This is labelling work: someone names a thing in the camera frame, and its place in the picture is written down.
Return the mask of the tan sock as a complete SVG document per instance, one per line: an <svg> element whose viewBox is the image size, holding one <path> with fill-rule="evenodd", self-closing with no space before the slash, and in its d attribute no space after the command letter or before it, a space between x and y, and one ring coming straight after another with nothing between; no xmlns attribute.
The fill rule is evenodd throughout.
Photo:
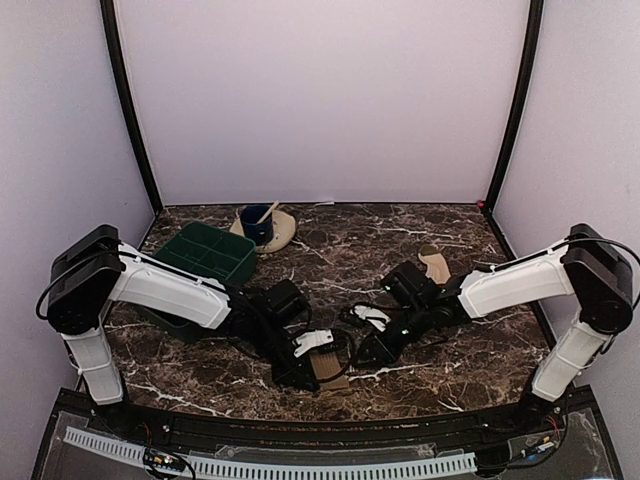
<svg viewBox="0 0 640 480"><path fill-rule="evenodd" d="M309 358L313 372L322 390L335 391L347 390L349 388L349 381L344 374L333 379L333 377L341 371L341 364L335 352L311 352Z"/></svg>

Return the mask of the striped brown red sock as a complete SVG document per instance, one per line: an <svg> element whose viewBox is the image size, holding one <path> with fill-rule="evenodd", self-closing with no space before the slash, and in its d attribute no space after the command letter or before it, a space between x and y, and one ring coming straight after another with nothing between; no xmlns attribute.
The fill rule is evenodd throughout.
<svg viewBox="0 0 640 480"><path fill-rule="evenodd" d="M445 285L451 278L447 261L435 246L423 245L418 252L418 259L426 266L426 276L437 285Z"/></svg>

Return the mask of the green plastic divided tray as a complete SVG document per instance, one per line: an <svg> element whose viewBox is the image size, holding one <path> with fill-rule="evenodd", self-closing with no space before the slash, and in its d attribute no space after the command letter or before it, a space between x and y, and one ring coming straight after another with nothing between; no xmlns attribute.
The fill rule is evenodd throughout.
<svg viewBox="0 0 640 480"><path fill-rule="evenodd" d="M153 257L200 277L240 287L255 271L255 249L255 243L251 239L204 223L191 222ZM176 315L137 305L134 310L185 344L193 344L214 334L213 331Z"/></svg>

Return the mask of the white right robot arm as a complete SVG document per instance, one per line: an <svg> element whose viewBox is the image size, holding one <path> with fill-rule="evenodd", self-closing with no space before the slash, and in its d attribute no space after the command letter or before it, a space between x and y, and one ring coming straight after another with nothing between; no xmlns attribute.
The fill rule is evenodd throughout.
<svg viewBox="0 0 640 480"><path fill-rule="evenodd" d="M573 296L578 302L575 319L534 370L525 400L510 413L511 426L530 434L547 420L549 405L630 326L639 304L633 286L638 263L638 255L627 246L601 237L584 223L572 226L567 237L544 250L452 277L444 285L404 262L381 281L395 306L356 303L347 308L347 317L373 327L355 360L391 365L407 345L430 331L521 304Z"/></svg>

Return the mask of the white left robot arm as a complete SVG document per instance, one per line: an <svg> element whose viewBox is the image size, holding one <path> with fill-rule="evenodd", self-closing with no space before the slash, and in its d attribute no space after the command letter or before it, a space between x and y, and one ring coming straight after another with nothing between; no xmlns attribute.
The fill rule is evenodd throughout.
<svg viewBox="0 0 640 480"><path fill-rule="evenodd" d="M320 388L311 350L333 342L328 330L298 335L287 325L311 308L290 280L268 289L240 288L171 266L139 252L103 224L76 242L51 265L50 281L35 310L70 350L101 417L120 436L141 427L140 412L126 401L126 387L103 328L113 302L174 315L197 326L225 330L254 347L271 365L272 380L283 387Z"/></svg>

